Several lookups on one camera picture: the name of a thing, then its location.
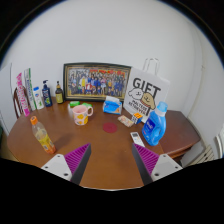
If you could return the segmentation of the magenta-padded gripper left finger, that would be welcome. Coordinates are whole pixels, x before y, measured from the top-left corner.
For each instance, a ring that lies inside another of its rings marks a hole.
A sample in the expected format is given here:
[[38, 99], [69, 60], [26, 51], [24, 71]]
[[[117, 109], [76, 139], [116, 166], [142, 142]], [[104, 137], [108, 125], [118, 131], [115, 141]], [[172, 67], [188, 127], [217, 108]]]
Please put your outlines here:
[[79, 185], [91, 155], [91, 144], [87, 143], [66, 155], [56, 154], [42, 169]]

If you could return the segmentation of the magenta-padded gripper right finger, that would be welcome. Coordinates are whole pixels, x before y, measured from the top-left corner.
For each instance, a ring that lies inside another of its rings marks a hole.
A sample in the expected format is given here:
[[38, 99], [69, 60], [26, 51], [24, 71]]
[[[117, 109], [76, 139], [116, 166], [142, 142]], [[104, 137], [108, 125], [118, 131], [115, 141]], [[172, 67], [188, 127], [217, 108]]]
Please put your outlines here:
[[148, 185], [182, 169], [169, 155], [158, 155], [135, 143], [132, 144], [132, 154], [144, 185]]

